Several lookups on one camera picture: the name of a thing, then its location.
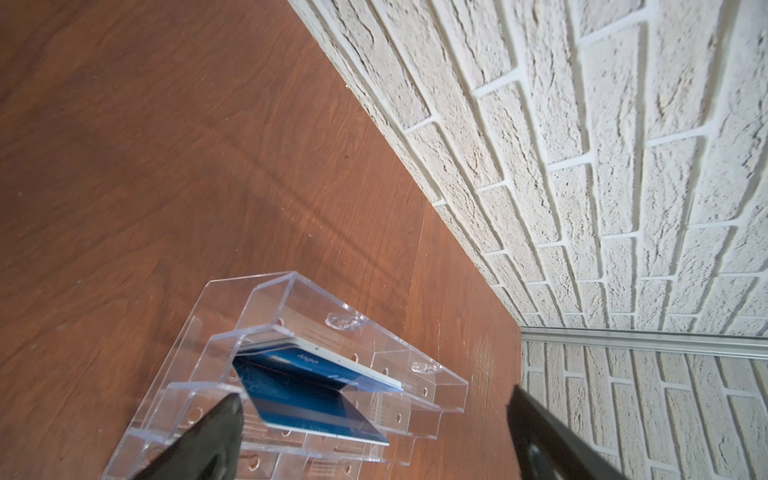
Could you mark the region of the blue credit card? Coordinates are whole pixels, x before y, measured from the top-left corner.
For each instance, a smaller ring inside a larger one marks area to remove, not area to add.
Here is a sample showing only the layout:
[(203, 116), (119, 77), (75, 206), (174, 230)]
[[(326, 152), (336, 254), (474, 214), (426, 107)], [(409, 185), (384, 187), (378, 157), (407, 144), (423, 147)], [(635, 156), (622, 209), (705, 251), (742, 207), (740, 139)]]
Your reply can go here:
[(336, 387), (235, 359), (262, 422), (273, 428), (387, 446), (388, 439)]
[(305, 375), (340, 387), (354, 387), (368, 392), (402, 392), (402, 383), (351, 358), (332, 352), (309, 341), (287, 337), (241, 347), (235, 355), (255, 365), (286, 374)]

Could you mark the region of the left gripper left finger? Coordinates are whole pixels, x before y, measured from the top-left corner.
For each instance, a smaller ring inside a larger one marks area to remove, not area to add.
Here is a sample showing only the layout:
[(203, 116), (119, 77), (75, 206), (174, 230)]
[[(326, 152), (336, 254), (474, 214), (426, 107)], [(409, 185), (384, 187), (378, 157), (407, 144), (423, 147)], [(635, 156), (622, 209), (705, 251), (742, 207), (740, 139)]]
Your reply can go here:
[(133, 479), (229, 479), (236, 477), (243, 438), (241, 398), (232, 393)]

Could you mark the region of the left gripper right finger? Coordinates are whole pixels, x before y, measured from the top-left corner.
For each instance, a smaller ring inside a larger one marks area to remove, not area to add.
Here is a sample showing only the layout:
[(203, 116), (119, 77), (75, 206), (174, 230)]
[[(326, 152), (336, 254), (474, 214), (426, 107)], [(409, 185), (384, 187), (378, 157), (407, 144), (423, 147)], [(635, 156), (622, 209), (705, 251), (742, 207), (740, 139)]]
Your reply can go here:
[(507, 405), (507, 422), (523, 479), (624, 477), (519, 385)]

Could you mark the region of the clear plastic organizer box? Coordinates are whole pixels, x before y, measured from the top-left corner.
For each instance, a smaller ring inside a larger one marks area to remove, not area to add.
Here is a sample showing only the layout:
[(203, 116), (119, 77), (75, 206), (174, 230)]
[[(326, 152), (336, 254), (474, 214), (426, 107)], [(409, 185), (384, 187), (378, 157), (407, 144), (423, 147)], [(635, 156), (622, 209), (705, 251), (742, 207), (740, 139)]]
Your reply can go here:
[(238, 395), (241, 479), (389, 479), (468, 382), (296, 272), (203, 289), (104, 470), (129, 479)]

